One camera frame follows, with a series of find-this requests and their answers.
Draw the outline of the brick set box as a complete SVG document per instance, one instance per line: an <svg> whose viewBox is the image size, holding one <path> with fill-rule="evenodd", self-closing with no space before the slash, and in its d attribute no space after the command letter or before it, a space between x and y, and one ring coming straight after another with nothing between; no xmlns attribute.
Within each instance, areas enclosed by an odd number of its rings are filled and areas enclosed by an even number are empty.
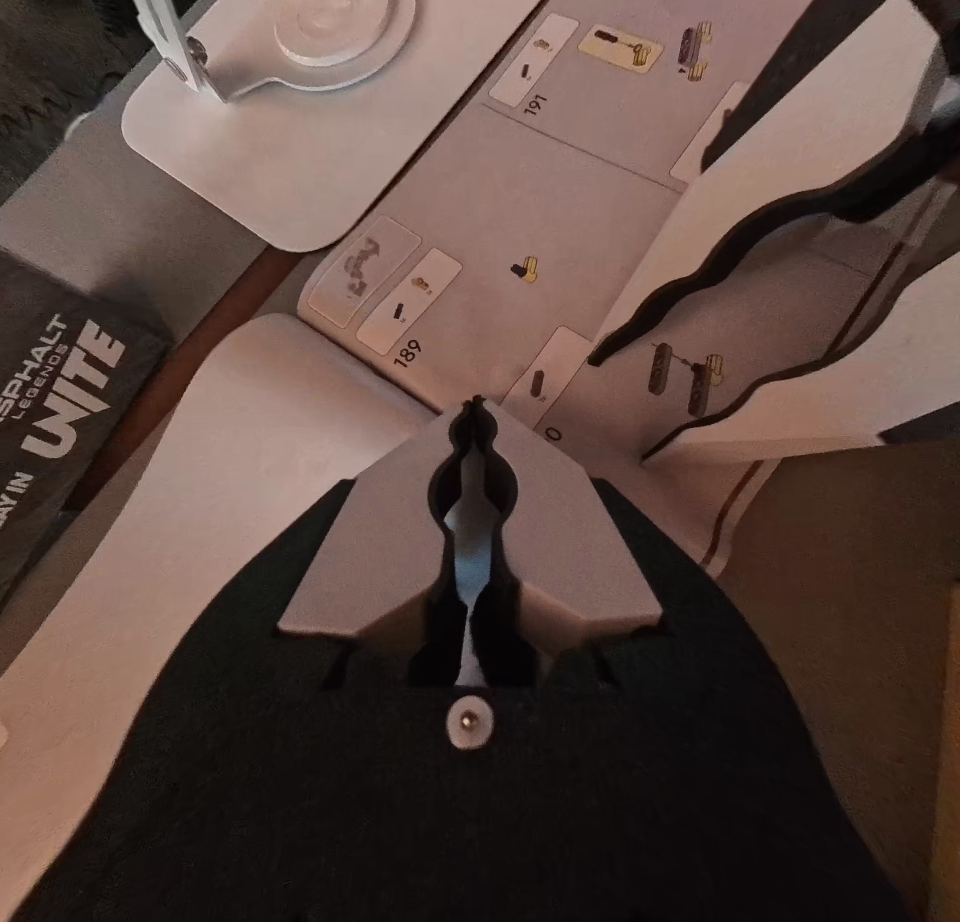
<svg viewBox="0 0 960 922"><path fill-rule="evenodd" d="M170 345L153 321L2 252L2 597Z"/></svg>

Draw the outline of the instruction booklet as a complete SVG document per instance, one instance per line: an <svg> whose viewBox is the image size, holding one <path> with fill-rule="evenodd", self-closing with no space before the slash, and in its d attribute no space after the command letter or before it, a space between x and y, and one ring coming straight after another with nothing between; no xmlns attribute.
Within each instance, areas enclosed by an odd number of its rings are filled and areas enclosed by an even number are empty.
<svg viewBox="0 0 960 922"><path fill-rule="evenodd" d="M491 92L327 256L297 317L202 364L97 550L2 676L2 919L90 809L162 663L202 609L333 484L482 395L611 482L711 575L777 464L646 453L722 361L714 415L839 332L893 230L754 251L602 366L602 323L684 193L680 174L804 0L552 0L543 121Z"/></svg>

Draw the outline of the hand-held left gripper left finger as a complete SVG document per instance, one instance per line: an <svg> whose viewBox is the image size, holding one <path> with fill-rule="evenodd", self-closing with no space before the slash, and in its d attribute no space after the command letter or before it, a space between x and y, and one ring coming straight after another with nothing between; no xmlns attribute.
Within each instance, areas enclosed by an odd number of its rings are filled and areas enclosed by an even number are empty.
<svg viewBox="0 0 960 922"><path fill-rule="evenodd" d="M473 438L468 400L361 472L278 632L408 657L414 686L455 684L467 606L456 586L447 517L462 498L461 465Z"/></svg>

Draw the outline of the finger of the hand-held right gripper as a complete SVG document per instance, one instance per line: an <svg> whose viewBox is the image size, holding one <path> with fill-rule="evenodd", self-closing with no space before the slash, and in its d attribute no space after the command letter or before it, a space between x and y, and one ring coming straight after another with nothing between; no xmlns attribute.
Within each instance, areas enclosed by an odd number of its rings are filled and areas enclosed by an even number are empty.
<svg viewBox="0 0 960 922"><path fill-rule="evenodd" d="M652 467L780 460L872 448L958 403L959 255L909 283L877 327L831 362L763 379L726 415L670 433Z"/></svg>
<svg viewBox="0 0 960 922"><path fill-rule="evenodd" d="M912 0L886 0L681 196L602 323L588 365L717 286L770 233L854 201L929 121L941 38Z"/></svg>

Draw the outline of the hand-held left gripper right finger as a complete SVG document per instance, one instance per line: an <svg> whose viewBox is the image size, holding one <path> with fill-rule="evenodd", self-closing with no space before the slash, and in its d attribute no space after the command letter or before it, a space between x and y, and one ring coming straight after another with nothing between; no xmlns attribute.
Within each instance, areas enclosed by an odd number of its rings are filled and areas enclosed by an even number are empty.
<svg viewBox="0 0 960 922"><path fill-rule="evenodd" d="M476 600L489 686L534 686L544 657L659 626L663 607L581 465L488 400L476 449L496 511Z"/></svg>

